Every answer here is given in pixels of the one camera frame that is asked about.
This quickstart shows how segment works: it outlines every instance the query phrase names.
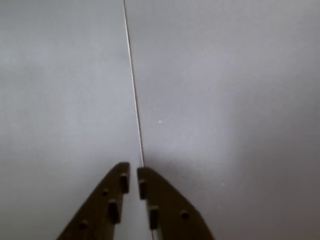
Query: gray surface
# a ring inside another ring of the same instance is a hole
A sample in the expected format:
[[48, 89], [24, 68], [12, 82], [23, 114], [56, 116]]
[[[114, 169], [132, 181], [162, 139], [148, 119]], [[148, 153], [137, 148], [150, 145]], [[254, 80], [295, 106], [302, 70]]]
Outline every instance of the gray surface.
[[[54, 240], [114, 164], [141, 165], [122, 1], [1, 0], [0, 112], [0, 239]], [[116, 240], [150, 238], [136, 182]]]
[[320, 238], [320, 2], [127, 0], [144, 160], [218, 240]]

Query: gray backdrop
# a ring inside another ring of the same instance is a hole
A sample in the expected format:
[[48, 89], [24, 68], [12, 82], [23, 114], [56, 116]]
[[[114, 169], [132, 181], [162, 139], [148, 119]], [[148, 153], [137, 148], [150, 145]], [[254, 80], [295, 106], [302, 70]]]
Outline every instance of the gray backdrop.
[[[126, 0], [144, 161], [218, 240], [320, 238], [320, 2]], [[123, 3], [0, 1], [0, 239], [54, 240], [131, 162], [116, 239], [150, 240]]]
[[149, 240], [123, 2], [0, 0], [0, 239], [56, 239], [121, 161], [115, 239]]
[[320, 1], [125, 2], [145, 164], [218, 240], [320, 239]]

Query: thin line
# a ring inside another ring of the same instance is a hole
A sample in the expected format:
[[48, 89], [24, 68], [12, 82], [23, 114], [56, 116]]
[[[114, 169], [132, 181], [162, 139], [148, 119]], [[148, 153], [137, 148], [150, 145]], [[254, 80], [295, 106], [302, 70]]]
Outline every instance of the thin line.
[[136, 88], [136, 82], [135, 82], [134, 66], [133, 66], [133, 61], [132, 61], [132, 57], [131, 57], [130, 37], [129, 37], [129, 31], [128, 31], [127, 11], [126, 11], [125, 0], [123, 0], [123, 11], [124, 11], [124, 23], [125, 23], [124, 25], [125, 25], [125, 32], [126, 32], [126, 41], [127, 41], [127, 45], [128, 45], [130, 67], [131, 67], [131, 79], [132, 79], [132, 87], [133, 87], [135, 115], [136, 115], [136, 122], [137, 122], [139, 141], [140, 141], [141, 160], [142, 160], [142, 167], [144, 167], [145, 166], [144, 148], [143, 148], [143, 143], [142, 143], [141, 124], [140, 124], [138, 99], [137, 99], [137, 88]]

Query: dark brown plastic part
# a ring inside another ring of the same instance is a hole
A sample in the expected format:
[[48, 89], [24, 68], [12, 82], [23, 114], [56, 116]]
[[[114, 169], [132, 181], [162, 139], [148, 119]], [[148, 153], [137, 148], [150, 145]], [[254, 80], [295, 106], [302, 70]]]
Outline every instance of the dark brown plastic part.
[[149, 167], [137, 170], [140, 198], [146, 200], [149, 227], [159, 240], [214, 240], [200, 213], [178, 190]]
[[130, 165], [115, 165], [81, 206], [57, 240], [112, 240], [129, 192]]

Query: small protrusion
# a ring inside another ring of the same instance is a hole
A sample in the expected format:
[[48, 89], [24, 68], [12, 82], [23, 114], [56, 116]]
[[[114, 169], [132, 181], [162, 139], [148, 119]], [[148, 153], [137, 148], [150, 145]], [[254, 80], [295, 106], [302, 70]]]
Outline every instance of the small protrusion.
[[108, 202], [108, 214], [112, 224], [120, 223], [120, 213], [115, 199], [110, 199]]
[[129, 193], [129, 178], [127, 173], [121, 173], [120, 175], [120, 184], [123, 194]]
[[189, 213], [186, 210], [180, 212], [181, 218], [187, 220], [189, 218]]
[[106, 197], [106, 196], [108, 196], [108, 194], [109, 194], [109, 190], [107, 188], [104, 188], [102, 190], [102, 196]]
[[159, 207], [150, 206], [149, 207], [149, 224], [150, 224], [151, 230], [155, 230], [158, 228], [158, 219], [159, 219]]
[[141, 200], [145, 200], [147, 198], [147, 181], [144, 179], [139, 181], [139, 194]]
[[81, 230], [85, 230], [85, 229], [88, 228], [88, 226], [89, 226], [88, 220], [83, 219], [83, 220], [81, 221], [80, 225], [79, 225], [79, 228], [80, 228]]

